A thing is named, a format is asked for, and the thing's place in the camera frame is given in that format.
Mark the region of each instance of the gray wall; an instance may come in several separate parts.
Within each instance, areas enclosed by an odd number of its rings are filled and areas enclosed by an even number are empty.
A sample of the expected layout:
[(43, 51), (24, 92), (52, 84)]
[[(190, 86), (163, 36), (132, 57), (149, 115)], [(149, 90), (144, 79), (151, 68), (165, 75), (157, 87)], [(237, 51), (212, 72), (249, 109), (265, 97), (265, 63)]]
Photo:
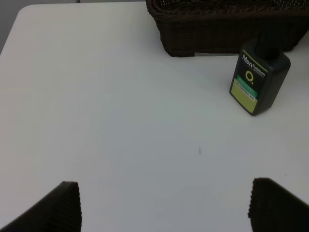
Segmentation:
[(44, 3), (75, 3), (77, 0), (0, 0), (0, 53), (18, 12), (25, 6)]

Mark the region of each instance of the bottle label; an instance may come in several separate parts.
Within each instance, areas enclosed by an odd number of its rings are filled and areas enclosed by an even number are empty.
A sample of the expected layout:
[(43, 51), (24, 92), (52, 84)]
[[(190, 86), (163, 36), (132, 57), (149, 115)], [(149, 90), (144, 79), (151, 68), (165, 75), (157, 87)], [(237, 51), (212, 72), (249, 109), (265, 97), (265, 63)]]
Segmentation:
[(245, 50), (239, 55), (238, 70), (232, 82), (231, 94), (253, 113), (259, 94), (267, 77), (267, 70), (257, 63)]

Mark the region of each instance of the black bottle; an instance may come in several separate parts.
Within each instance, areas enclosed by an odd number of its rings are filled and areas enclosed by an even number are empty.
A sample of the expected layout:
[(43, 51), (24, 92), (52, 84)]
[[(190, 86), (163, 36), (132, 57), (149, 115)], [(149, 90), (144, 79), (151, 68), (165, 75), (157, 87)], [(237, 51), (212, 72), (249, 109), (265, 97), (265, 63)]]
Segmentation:
[(239, 53), (230, 94), (252, 116), (272, 106), (290, 69), (285, 35), (284, 28), (268, 27)]

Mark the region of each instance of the brown wicker basket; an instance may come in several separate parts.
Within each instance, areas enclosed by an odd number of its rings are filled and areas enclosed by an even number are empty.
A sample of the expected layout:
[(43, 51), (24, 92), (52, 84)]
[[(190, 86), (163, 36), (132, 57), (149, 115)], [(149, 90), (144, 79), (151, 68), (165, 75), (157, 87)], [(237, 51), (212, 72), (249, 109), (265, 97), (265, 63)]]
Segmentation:
[(238, 53), (269, 23), (288, 28), (291, 50), (309, 28), (309, 0), (146, 0), (164, 49), (173, 57)]

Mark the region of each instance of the white table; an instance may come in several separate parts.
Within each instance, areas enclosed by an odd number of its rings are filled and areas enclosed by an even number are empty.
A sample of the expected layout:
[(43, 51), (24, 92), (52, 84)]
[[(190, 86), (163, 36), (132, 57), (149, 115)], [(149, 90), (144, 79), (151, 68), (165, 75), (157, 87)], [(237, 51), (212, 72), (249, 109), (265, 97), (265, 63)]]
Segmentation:
[(172, 58), (144, 2), (23, 9), (0, 56), (0, 227), (62, 180), (83, 232), (249, 232), (252, 181), (309, 202), (309, 38), (267, 112), (236, 56)]

